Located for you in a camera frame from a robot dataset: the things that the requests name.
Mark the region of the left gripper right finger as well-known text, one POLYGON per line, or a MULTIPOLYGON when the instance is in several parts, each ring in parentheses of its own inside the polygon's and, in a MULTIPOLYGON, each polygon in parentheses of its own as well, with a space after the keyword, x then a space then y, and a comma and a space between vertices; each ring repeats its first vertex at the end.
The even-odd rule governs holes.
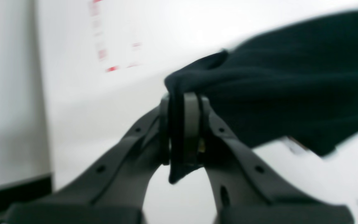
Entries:
POLYGON ((208 98, 184 94, 184 164, 205 168, 216 224, 353 224, 344 205, 296 188, 242 143, 208 98))

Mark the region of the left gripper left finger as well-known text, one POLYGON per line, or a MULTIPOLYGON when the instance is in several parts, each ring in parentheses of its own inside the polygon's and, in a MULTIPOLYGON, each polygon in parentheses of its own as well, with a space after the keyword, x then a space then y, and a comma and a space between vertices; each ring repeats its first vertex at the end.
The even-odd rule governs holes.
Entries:
POLYGON ((144 224, 148 183, 169 164, 169 96, 142 116, 124 137, 61 190, 12 205, 6 224, 144 224))

